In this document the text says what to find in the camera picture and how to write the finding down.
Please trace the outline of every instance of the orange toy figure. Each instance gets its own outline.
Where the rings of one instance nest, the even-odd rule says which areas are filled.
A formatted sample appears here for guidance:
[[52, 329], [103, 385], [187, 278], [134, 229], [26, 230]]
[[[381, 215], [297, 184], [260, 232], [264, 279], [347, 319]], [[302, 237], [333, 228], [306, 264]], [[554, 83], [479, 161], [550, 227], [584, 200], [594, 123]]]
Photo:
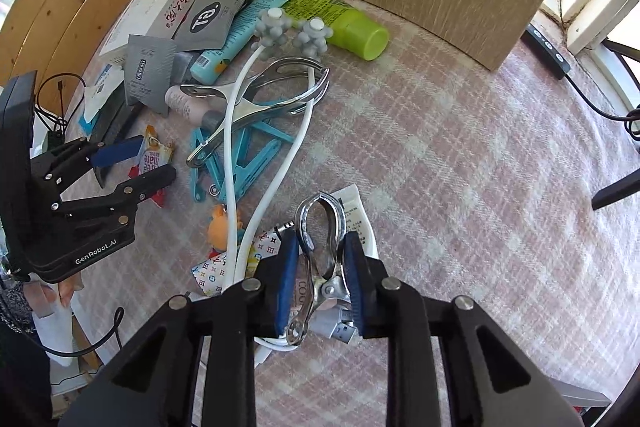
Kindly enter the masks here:
[[[213, 207], [211, 211], [211, 223], [209, 223], [209, 229], [207, 230], [207, 240], [217, 252], [226, 251], [227, 219], [226, 206], [224, 204], [217, 204]], [[238, 222], [238, 230], [242, 229], [242, 221], [240, 221], [237, 211], [236, 221]]]

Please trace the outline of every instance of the green bottle cap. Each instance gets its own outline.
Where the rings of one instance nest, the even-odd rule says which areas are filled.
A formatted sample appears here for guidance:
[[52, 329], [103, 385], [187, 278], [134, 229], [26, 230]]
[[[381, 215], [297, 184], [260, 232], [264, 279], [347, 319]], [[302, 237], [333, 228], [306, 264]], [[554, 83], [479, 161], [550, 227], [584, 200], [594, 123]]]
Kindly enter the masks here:
[[373, 60], [385, 50], [389, 42], [389, 31], [364, 13], [354, 10], [353, 14], [353, 18], [341, 31], [342, 47], [365, 60]]

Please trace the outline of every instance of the green tube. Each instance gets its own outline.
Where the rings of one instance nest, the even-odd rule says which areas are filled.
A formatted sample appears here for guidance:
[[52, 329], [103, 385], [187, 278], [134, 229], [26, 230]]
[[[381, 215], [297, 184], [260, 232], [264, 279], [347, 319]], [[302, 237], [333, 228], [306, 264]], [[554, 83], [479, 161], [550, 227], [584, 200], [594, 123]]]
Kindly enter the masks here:
[[334, 36], [327, 39], [329, 44], [365, 60], [378, 57], [389, 42], [384, 26], [341, 0], [289, 0], [282, 8], [295, 20], [320, 17], [334, 31]]

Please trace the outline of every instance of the black power cord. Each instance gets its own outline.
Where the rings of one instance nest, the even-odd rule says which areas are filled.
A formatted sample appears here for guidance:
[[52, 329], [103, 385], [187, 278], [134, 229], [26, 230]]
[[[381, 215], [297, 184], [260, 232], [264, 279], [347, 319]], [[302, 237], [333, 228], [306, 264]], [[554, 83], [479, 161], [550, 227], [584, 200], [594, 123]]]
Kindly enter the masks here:
[[43, 349], [47, 353], [56, 355], [57, 357], [63, 357], [66, 359], [83, 357], [87, 353], [94, 352], [96, 349], [98, 349], [100, 346], [106, 343], [106, 341], [108, 341], [113, 335], [116, 336], [116, 342], [118, 343], [118, 347], [122, 349], [122, 343], [120, 342], [120, 333], [118, 332], [118, 327], [120, 326], [122, 319], [124, 318], [124, 308], [122, 306], [118, 307], [115, 313], [113, 314], [113, 326], [109, 331], [107, 331], [107, 334], [103, 336], [103, 338], [101, 338], [95, 344], [92, 344], [89, 347], [85, 347], [84, 349], [80, 349], [79, 351], [72, 351], [71, 353], [65, 353], [64, 351], [56, 351], [55, 349], [51, 349], [50, 347], [43, 346], [40, 342], [35, 341], [33, 338], [31, 338], [31, 336], [26, 331], [24, 331], [20, 326], [20, 323], [15, 318], [15, 315], [7, 305], [6, 301], [4, 300], [4, 296], [2, 295], [1, 291], [0, 291], [0, 300], [2, 301], [2, 307], [6, 310], [6, 312], [9, 315], [9, 317], [7, 317], [4, 311], [2, 311], [2, 316], [5, 318], [5, 320], [8, 320], [11, 323], [13, 323], [14, 327], [16, 327], [18, 331], [20, 331], [20, 333], [22, 333], [25, 337], [27, 337], [31, 343], [35, 344], [40, 349]]
[[[46, 86], [48, 82], [52, 81], [53, 79], [60, 78], [62, 76], [73, 76], [77, 78], [80, 81], [80, 83], [86, 88], [86, 82], [84, 81], [84, 78], [82, 78], [82, 76], [80, 76], [79, 74], [75, 74], [75, 73], [54, 74], [53, 76], [50, 76], [49, 78], [47, 78], [42, 84], [40, 84], [40, 87], [38, 88], [38, 92], [36, 93], [34, 105], [35, 105], [35, 113], [38, 115], [38, 118], [40, 118], [40, 121], [45, 125], [45, 127], [50, 132], [60, 133], [64, 137], [66, 133], [66, 128], [69, 125], [69, 120], [71, 120], [74, 117], [74, 115], [78, 111], [78, 108], [80, 107], [80, 104], [82, 103], [82, 100], [84, 100], [84, 92], [82, 93], [82, 97], [80, 98], [78, 105], [76, 105], [75, 109], [71, 112], [71, 115], [69, 115], [69, 120], [65, 120], [64, 118], [65, 109], [64, 109], [63, 99], [62, 99], [62, 88], [63, 88], [62, 80], [58, 81], [58, 92], [60, 94], [60, 116], [56, 116], [55, 114], [52, 114], [49, 111], [44, 110], [40, 105], [40, 92], [42, 91], [42, 88]], [[52, 128], [49, 126], [49, 123], [47, 123], [45, 119], [49, 120], [49, 122], [53, 124]]]
[[617, 116], [615, 114], [609, 114], [608, 112], [604, 112], [603, 110], [593, 105], [593, 103], [591, 103], [591, 100], [589, 100], [586, 97], [586, 95], [580, 90], [580, 88], [575, 85], [575, 82], [571, 79], [571, 77], [568, 74], [565, 75], [565, 78], [577, 91], [580, 97], [587, 103], [587, 105], [591, 107], [596, 113], [598, 113], [600, 116], [607, 118], [609, 120], [623, 122], [625, 124], [625, 131], [629, 134], [629, 136], [633, 140], [640, 142], [640, 131], [634, 131], [632, 128], [634, 122], [640, 121], [640, 105], [635, 109], [632, 109], [631, 111], [629, 111], [626, 116]]

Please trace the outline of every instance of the black oval logo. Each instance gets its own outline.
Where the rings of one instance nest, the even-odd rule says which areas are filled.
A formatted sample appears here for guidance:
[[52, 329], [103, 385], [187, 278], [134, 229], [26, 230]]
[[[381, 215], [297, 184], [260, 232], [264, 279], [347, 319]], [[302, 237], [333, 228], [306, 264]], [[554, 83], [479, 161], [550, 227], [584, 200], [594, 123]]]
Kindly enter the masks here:
[[200, 10], [200, 13], [198, 13], [191, 21], [191, 28], [189, 28], [189, 31], [191, 33], [197, 33], [203, 30], [213, 19], [216, 18], [219, 13], [219, 2], [215, 2], [213, 4], [210, 4], [209, 6], [205, 6], [202, 10]]

